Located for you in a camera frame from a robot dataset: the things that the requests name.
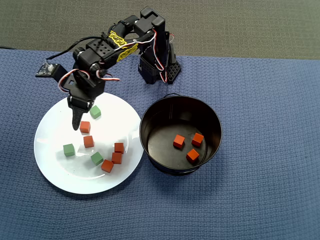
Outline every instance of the yellow label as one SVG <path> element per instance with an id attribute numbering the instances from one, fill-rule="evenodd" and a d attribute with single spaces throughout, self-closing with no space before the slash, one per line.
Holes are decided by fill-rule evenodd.
<path id="1" fill-rule="evenodd" d="M 111 38 L 115 44 L 117 44 L 119 47 L 121 47 L 122 45 L 127 44 L 127 42 L 125 41 L 124 38 L 118 36 L 114 31 L 111 31 L 108 35 L 109 38 Z"/>
<path id="2" fill-rule="evenodd" d="M 136 43 L 135 45 L 133 45 L 133 47 L 125 50 L 124 52 L 120 53 L 118 56 L 118 59 L 116 60 L 116 62 L 121 61 L 122 59 L 125 59 L 126 57 L 128 57 L 130 54 L 134 53 L 136 50 L 138 49 L 138 43 Z"/>

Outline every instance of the textured fabric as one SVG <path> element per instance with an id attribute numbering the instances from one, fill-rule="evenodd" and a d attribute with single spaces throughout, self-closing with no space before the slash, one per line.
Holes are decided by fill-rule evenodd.
<path id="1" fill-rule="evenodd" d="M 34 157 L 40 120 L 66 97 L 34 77 L 51 54 L 0 50 L 0 239 L 319 239 L 320 61 L 182 56 L 173 85 L 147 85 L 129 56 L 110 69 L 121 82 L 106 92 L 140 116 L 168 93 L 205 101 L 220 118 L 221 146 L 182 177 L 144 153 L 117 187 L 76 195 L 48 182 Z M 73 58 L 55 62 L 70 70 Z"/>
<path id="2" fill-rule="evenodd" d="M 320 0 L 1 0 L 0 45 L 62 51 L 146 6 L 178 56 L 320 59 Z"/>

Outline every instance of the gray carpet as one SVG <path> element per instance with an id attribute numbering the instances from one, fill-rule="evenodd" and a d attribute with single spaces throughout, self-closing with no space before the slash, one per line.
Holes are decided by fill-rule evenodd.
<path id="1" fill-rule="evenodd" d="M 177 55 L 320 59 L 319 0 L 0 0 L 0 45 L 61 51 L 150 6 Z"/>

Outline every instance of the orange cube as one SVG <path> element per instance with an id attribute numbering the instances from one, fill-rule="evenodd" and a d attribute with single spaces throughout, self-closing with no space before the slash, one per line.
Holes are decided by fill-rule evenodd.
<path id="1" fill-rule="evenodd" d="M 90 122 L 88 121 L 82 121 L 80 124 L 80 132 L 88 134 L 90 133 Z"/>
<path id="2" fill-rule="evenodd" d="M 194 163 L 199 157 L 199 153 L 197 153 L 196 150 L 192 149 L 190 152 L 188 152 L 188 154 L 186 155 L 186 159 L 188 159 L 188 161 L 190 163 Z"/>
<path id="3" fill-rule="evenodd" d="M 121 164 L 121 162 L 122 162 L 122 154 L 121 154 L 121 152 L 113 152 L 111 161 L 114 164 Z"/>
<path id="4" fill-rule="evenodd" d="M 123 143 L 123 142 L 116 142 L 116 143 L 114 144 L 114 152 L 115 152 L 115 153 L 122 153 L 122 154 L 124 154 L 124 152 L 125 152 L 124 143 Z"/>
<path id="5" fill-rule="evenodd" d="M 95 146 L 94 139 L 92 138 L 92 136 L 84 136 L 83 142 L 85 148 L 92 148 Z"/>
<path id="6" fill-rule="evenodd" d="M 202 140 L 204 139 L 204 136 L 202 136 L 201 134 L 199 133 L 195 133 L 193 139 L 192 139 L 192 144 L 197 146 L 197 147 L 200 147 L 200 144 L 202 142 Z"/>
<path id="7" fill-rule="evenodd" d="M 184 144 L 185 138 L 183 136 L 180 135 L 176 135 L 175 139 L 173 141 L 173 146 L 175 146 L 176 148 L 182 148 L 182 145 Z"/>
<path id="8" fill-rule="evenodd" d="M 112 168 L 114 167 L 114 163 L 112 161 L 108 161 L 108 160 L 104 160 L 102 165 L 101 165 L 101 169 L 105 172 L 110 173 Z"/>

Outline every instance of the blue cloth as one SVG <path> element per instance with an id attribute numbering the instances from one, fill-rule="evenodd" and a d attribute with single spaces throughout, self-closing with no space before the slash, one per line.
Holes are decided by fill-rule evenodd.
<path id="1" fill-rule="evenodd" d="M 66 97 L 35 78 L 51 54 L 0 50 L 0 239 L 319 239 L 319 60 L 180 56 L 173 85 L 147 85 L 138 57 L 127 57 L 110 69 L 121 82 L 106 92 L 140 116 L 165 94 L 196 97 L 218 114 L 221 146 L 182 177 L 143 154 L 117 187 L 77 195 L 48 182 L 34 157 L 40 120 Z M 73 58 L 51 62 L 70 70 Z"/>

